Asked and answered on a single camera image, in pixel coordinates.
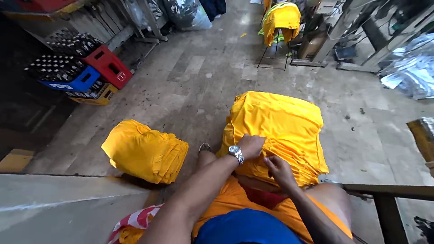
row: hand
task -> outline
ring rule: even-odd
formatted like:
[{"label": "hand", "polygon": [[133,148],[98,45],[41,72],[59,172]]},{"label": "hand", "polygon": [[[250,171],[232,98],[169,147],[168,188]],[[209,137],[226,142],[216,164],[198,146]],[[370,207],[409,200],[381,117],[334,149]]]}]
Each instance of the hand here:
[{"label": "hand", "polygon": [[294,190],[300,190],[294,178],[293,170],[287,161],[274,155],[264,158],[264,162],[269,169],[269,176],[273,176],[274,180],[286,193],[289,194]]},{"label": "hand", "polygon": [[256,158],[261,155],[262,146],[264,145],[265,137],[258,135],[244,134],[237,146],[241,148],[244,160]]}]

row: red crate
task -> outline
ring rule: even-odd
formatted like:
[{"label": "red crate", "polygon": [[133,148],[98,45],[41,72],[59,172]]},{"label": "red crate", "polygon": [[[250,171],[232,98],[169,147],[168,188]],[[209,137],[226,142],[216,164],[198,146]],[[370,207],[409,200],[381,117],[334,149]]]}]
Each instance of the red crate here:
[{"label": "red crate", "polygon": [[122,89],[133,76],[127,66],[105,45],[101,45],[82,60],[98,70],[108,83],[113,84],[118,89]]},{"label": "red crate", "polygon": [[18,4],[30,12],[51,13],[77,0],[16,0]]}]

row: sandal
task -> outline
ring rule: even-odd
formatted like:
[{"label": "sandal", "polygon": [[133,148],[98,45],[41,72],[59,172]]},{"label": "sandal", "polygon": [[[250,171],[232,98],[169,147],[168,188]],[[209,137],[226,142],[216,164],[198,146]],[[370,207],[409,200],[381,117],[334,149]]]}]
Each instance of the sandal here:
[{"label": "sandal", "polygon": [[199,147],[199,152],[201,152],[201,151],[209,151],[209,152],[212,152],[211,151],[211,147],[210,147],[210,145],[208,144],[208,143],[202,143],[202,145]]}]

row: wristwatch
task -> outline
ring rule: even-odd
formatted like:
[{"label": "wristwatch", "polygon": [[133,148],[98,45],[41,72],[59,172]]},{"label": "wristwatch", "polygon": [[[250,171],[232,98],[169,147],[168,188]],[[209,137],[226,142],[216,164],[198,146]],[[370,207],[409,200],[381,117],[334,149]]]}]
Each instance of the wristwatch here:
[{"label": "wristwatch", "polygon": [[243,153],[241,152],[241,148],[239,146],[230,146],[229,154],[237,158],[240,165],[244,163]]}]

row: tiled floor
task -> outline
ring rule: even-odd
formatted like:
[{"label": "tiled floor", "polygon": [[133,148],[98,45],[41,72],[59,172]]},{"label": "tiled floor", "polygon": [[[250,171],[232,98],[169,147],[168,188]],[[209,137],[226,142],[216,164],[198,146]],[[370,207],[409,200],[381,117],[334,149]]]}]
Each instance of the tiled floor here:
[{"label": "tiled floor", "polygon": [[[191,175],[202,142],[219,148],[234,97],[256,90],[305,99],[321,108],[327,178],[343,183],[434,185],[405,124],[433,116],[432,101],[407,99],[382,88],[375,75],[338,71],[333,65],[257,69],[265,48],[257,35],[261,16],[257,4],[228,0],[227,14],[216,19],[212,29],[169,35],[110,105],[79,106],[26,172],[117,175],[100,146],[117,123],[135,119],[174,133],[190,145],[177,181],[165,190],[164,196],[170,196]],[[283,67],[282,62],[274,65]],[[353,200],[354,232],[369,243],[381,243],[378,223],[372,224],[373,204]],[[426,203],[399,203],[414,242],[420,237],[413,216],[434,220],[433,212]]]}]

